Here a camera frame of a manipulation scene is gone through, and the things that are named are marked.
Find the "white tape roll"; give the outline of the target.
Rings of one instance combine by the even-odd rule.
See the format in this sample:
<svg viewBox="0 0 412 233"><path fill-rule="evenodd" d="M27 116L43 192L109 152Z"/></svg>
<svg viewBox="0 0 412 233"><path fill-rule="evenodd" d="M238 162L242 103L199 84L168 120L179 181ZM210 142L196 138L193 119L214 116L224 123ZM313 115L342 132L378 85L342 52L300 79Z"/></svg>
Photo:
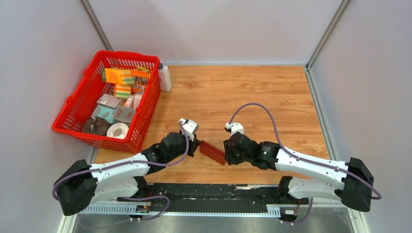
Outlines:
<svg viewBox="0 0 412 233"><path fill-rule="evenodd" d="M110 126L106 132L107 137L115 138L115 139L125 139L127 133L129 131L129 127L125 123L115 123Z"/></svg>

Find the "red paper box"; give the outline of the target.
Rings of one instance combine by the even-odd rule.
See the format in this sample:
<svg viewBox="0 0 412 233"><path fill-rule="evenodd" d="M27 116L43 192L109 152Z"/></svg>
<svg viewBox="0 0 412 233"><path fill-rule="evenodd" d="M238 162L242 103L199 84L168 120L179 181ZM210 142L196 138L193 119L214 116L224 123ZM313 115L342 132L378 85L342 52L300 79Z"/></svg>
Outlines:
<svg viewBox="0 0 412 233"><path fill-rule="evenodd" d="M202 140L199 146L200 153L217 162L220 165L225 165L225 152L219 148L213 146L212 144Z"/></svg>

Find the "yellow green sponge pack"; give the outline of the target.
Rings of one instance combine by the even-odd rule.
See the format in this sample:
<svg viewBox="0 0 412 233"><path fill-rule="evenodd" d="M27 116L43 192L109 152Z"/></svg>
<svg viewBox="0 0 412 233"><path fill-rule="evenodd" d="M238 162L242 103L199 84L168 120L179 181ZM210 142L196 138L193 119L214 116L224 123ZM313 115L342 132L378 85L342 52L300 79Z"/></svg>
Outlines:
<svg viewBox="0 0 412 233"><path fill-rule="evenodd" d="M132 86L131 85L123 85L123 84L115 84L113 95L118 99L128 99L129 96L132 94Z"/></svg>

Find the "left aluminium frame post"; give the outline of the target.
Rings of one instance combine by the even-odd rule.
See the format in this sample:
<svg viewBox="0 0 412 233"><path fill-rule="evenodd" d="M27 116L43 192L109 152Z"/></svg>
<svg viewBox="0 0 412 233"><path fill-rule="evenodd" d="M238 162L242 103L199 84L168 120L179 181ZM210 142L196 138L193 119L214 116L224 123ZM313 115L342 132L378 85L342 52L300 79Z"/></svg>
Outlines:
<svg viewBox="0 0 412 233"><path fill-rule="evenodd" d="M110 42L107 38L107 36L104 33L104 30L92 8L92 5L88 0L79 0L79 3L81 4L86 16L88 17L92 27L94 28L98 38L100 39L103 47L105 50L112 51L112 46L110 45Z"/></svg>

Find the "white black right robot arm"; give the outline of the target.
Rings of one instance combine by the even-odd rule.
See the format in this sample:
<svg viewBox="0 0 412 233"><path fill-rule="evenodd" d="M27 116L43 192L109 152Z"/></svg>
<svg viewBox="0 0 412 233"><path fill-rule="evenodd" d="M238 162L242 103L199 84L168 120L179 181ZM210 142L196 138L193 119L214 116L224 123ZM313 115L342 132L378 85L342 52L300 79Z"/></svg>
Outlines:
<svg viewBox="0 0 412 233"><path fill-rule="evenodd" d="M280 182L277 197L283 203L293 199L323 198L339 200L348 208L369 212L374 177L358 158L349 162L321 159L281 147L278 143L257 143L244 134L234 133L223 142L229 165L249 162L262 170L299 173L307 179L286 178Z"/></svg>

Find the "brown bag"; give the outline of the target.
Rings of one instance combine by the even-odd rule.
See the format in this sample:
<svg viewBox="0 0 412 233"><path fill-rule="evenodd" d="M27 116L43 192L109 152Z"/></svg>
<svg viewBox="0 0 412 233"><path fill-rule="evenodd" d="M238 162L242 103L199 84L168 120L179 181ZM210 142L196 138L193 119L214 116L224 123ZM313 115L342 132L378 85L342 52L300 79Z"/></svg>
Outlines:
<svg viewBox="0 0 412 233"><path fill-rule="evenodd" d="M111 124L104 118L98 116L91 117L84 123L81 132L98 136L106 136L110 126Z"/></svg>

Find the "right aluminium frame post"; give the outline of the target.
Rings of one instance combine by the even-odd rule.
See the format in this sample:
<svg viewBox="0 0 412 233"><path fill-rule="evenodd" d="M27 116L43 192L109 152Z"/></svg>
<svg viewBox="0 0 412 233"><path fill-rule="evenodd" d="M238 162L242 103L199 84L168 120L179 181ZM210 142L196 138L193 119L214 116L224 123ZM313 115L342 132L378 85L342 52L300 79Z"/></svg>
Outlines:
<svg viewBox="0 0 412 233"><path fill-rule="evenodd" d="M310 70L315 65L317 59L319 58L321 52L323 51L325 45L327 44L328 40L332 36L333 32L335 31L336 27L338 26L341 18L345 14L347 8L349 7L352 0L342 0L334 13L331 21L329 22L325 32L323 33L319 43L317 44L314 52L312 53L309 61L306 64L306 69Z"/></svg>

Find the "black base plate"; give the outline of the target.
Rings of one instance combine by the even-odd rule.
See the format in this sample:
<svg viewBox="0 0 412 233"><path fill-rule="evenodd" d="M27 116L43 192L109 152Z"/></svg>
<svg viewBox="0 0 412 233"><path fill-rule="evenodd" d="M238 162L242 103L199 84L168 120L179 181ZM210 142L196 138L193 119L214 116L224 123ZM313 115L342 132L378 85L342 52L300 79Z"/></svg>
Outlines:
<svg viewBox="0 0 412 233"><path fill-rule="evenodd" d="M166 196L151 203L151 211L200 213L265 213L268 204L307 205L277 191L277 186L247 186L234 184L154 183L141 188L133 198Z"/></svg>

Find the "orange green box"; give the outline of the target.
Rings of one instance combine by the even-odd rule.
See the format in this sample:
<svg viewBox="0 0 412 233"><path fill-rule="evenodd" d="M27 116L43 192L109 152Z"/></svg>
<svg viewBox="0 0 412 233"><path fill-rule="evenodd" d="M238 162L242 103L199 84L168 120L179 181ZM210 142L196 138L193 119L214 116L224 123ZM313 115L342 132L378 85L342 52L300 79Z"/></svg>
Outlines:
<svg viewBox="0 0 412 233"><path fill-rule="evenodd" d="M120 85L135 84L135 78L132 75L132 71L128 69L102 68L101 77L102 77L102 81L106 83L113 83L113 84L120 84Z"/></svg>

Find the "teal white packet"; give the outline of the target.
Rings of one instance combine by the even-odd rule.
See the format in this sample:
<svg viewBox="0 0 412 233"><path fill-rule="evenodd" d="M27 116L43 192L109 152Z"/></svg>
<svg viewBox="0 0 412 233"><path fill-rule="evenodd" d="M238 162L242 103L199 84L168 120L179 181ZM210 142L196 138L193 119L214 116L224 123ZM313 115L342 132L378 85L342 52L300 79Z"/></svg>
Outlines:
<svg viewBox="0 0 412 233"><path fill-rule="evenodd" d="M115 109L97 105L93 113L91 114L91 117L100 117L105 119L108 123L114 124L116 122L116 120L114 119L114 113Z"/></svg>

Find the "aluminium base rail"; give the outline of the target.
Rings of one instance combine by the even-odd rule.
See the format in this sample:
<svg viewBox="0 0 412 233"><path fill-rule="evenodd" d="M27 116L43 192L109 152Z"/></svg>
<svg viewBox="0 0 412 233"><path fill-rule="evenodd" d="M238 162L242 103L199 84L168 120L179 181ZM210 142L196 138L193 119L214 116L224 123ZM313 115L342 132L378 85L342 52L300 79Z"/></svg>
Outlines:
<svg viewBox="0 0 412 233"><path fill-rule="evenodd" d="M368 233L363 213L339 201L327 199L296 199L278 191L276 185L235 185L200 183L150 183L145 187L145 201L100 201L80 212L63 216L59 233L72 233L75 222L83 215L119 215L128 221L139 216L200 217L267 217L288 226L301 225L322 209L326 215L348 223L356 233Z"/></svg>

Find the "orange snack packet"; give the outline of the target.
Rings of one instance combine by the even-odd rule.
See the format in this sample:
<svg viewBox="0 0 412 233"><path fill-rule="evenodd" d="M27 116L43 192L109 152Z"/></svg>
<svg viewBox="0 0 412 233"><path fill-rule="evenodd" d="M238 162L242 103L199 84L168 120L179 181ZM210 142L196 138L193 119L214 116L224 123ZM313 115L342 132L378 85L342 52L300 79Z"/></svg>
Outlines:
<svg viewBox="0 0 412 233"><path fill-rule="evenodd" d="M132 85L132 93L144 91L151 77L151 71L144 67L137 66L136 69L132 69L132 77L134 79L134 84Z"/></svg>

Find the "pink white box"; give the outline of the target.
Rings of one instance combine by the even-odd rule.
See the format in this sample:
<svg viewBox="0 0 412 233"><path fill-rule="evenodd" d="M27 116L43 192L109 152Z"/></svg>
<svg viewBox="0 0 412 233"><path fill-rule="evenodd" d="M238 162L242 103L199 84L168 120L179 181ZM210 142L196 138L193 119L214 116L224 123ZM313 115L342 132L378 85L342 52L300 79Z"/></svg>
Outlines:
<svg viewBox="0 0 412 233"><path fill-rule="evenodd" d="M116 98L115 96L109 94L103 94L96 103L100 106L107 107L110 109L116 109L123 104L124 100Z"/></svg>

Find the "pink grey packet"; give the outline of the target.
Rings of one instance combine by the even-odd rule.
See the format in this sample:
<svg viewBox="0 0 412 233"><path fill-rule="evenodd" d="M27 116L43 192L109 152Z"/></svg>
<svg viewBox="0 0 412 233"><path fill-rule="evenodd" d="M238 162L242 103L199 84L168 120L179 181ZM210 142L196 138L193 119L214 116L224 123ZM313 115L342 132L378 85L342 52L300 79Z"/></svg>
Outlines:
<svg viewBox="0 0 412 233"><path fill-rule="evenodd" d="M119 106L114 112L114 119L119 122L130 124L133 117L136 114L136 110L133 108Z"/></svg>

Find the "white plastic bottle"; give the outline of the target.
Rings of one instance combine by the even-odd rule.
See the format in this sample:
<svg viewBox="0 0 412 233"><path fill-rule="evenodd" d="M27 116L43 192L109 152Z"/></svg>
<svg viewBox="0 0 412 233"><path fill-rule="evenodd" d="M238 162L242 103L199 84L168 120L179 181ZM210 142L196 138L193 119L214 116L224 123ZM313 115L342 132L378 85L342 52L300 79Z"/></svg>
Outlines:
<svg viewBox="0 0 412 233"><path fill-rule="evenodd" d="M160 63L158 67L160 88L162 91L170 92L172 89L172 82L168 66Z"/></svg>

